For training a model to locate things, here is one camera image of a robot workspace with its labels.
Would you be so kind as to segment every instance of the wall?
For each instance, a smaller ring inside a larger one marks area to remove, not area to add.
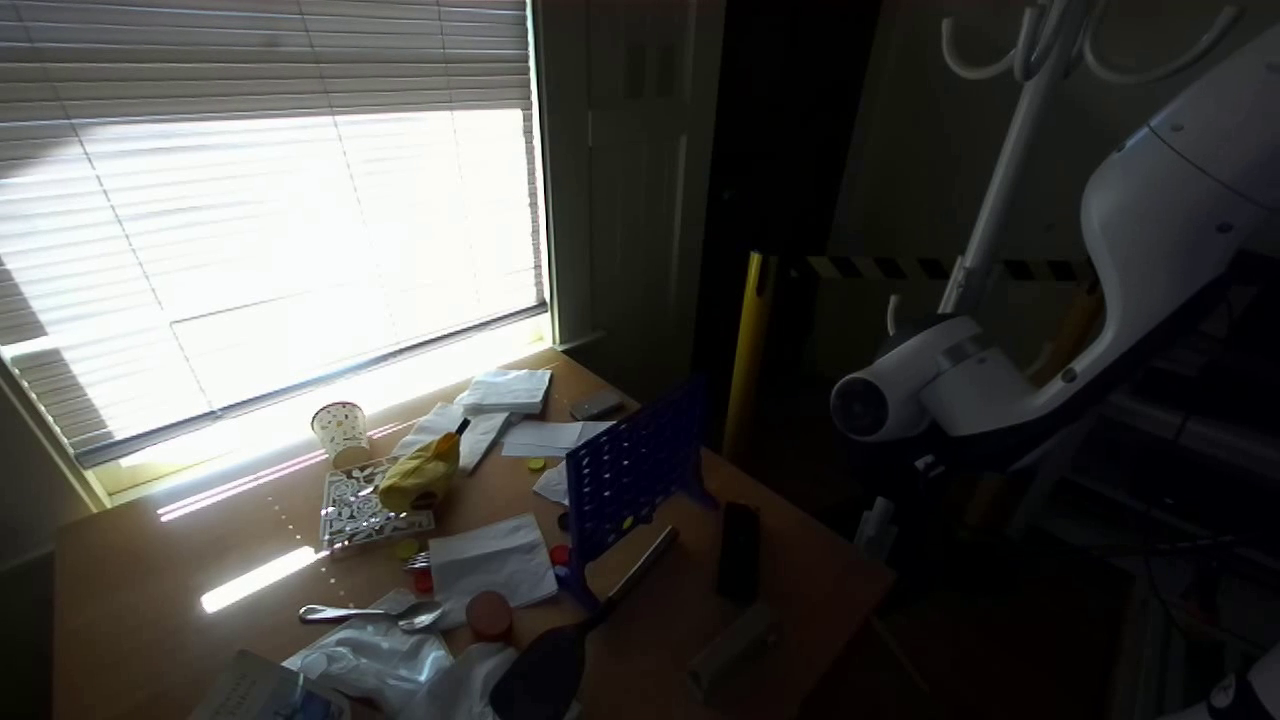
[[[1157,69],[1181,58],[1214,22],[1222,3],[1206,0],[1113,0],[1097,26],[1097,48],[1116,69]],[[1245,16],[1211,54],[1245,46],[1280,26],[1271,0],[1240,0]],[[849,151],[830,254],[885,258],[957,258],[966,246],[993,162],[1001,151],[1016,83],[957,82],[941,59],[941,16],[957,16],[957,46],[970,59],[1001,58],[1016,33],[1018,3],[993,0],[888,0],[880,11],[862,112]],[[1193,77],[1113,87],[1075,69],[1031,140],[1026,170],[1013,195],[1013,218],[994,258],[1082,260],[1075,209],[1087,172]],[[927,318],[941,284],[908,284],[903,312]],[[838,371],[862,363],[880,346],[885,290],[827,290],[810,363]],[[1026,363],[1040,341],[1066,309],[1062,290],[993,284],[981,320]]]
[[[60,460],[38,445],[25,410],[2,394],[0,380],[0,574],[30,555],[53,551],[60,523],[83,516],[83,499],[68,484]]]
[[[723,0],[540,0],[559,341],[626,389],[686,375]]]
[[[706,442],[718,435],[726,410],[748,254],[804,258],[827,246],[877,16],[880,0],[807,3],[804,11],[787,0],[726,0],[723,8],[690,356],[706,394]],[[772,327],[767,375],[791,369],[784,351],[791,336],[804,341],[807,323]]]

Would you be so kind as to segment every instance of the paper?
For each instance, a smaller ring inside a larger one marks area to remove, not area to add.
[[[449,610],[444,629],[463,619],[475,594],[498,594],[513,610],[555,595],[548,546],[531,516],[435,536],[427,551],[435,601]]]
[[[611,420],[540,423],[524,420],[509,430],[505,457],[567,457],[577,445],[609,432]]]
[[[567,504],[567,468],[555,463],[548,468],[535,484],[531,484],[535,497],[550,499],[550,504]]]
[[[423,420],[413,423],[408,435],[398,435],[398,445],[392,449],[388,457],[388,468],[408,457],[413,449],[421,445],[430,445],[435,435],[444,432],[455,432],[463,423],[463,410],[460,403],[435,403]],[[505,432],[509,423],[509,411],[475,411],[467,416],[467,432],[455,449],[455,468],[460,473],[475,473],[485,453],[493,449],[493,442]]]
[[[515,416],[535,416],[543,411],[543,396],[550,389],[548,369],[505,369],[505,371],[485,371],[475,375],[455,403],[463,411],[515,411]]]

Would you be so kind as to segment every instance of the clear plastic cup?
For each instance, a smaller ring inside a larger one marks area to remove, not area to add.
[[[363,410],[353,400],[330,400],[317,410],[311,432],[337,473],[371,463],[371,445],[363,430]]]

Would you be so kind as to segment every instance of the wooden desk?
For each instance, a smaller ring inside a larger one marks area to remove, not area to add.
[[[567,416],[578,396],[609,389],[565,356],[535,363],[555,369],[548,416]],[[885,563],[713,453],[705,453],[705,484],[713,497],[761,508],[761,585],[763,605],[781,618],[776,649],[713,705],[690,701],[683,668],[733,625],[734,610],[713,594],[717,512],[677,497],[660,512],[664,523],[677,523],[677,548],[589,640],[584,717],[796,717],[890,585]],[[298,605],[367,605],[403,587],[397,546],[371,546],[324,555],[225,611],[198,610],[198,595],[228,578],[317,546],[317,508],[320,468],[298,468],[168,523],[158,504],[141,499],[64,530],[55,546],[55,717],[187,717],[237,649],[283,661],[320,640],[324,629],[291,619]],[[520,512],[535,512],[543,536],[559,539],[555,508],[531,497],[524,463],[487,457],[473,480],[460,480],[439,523],[460,533]],[[577,618],[567,601],[520,610],[515,645]]]

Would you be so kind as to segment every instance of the window blind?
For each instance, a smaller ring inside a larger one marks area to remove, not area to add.
[[[0,350],[79,460],[543,309],[520,0],[0,0]]]

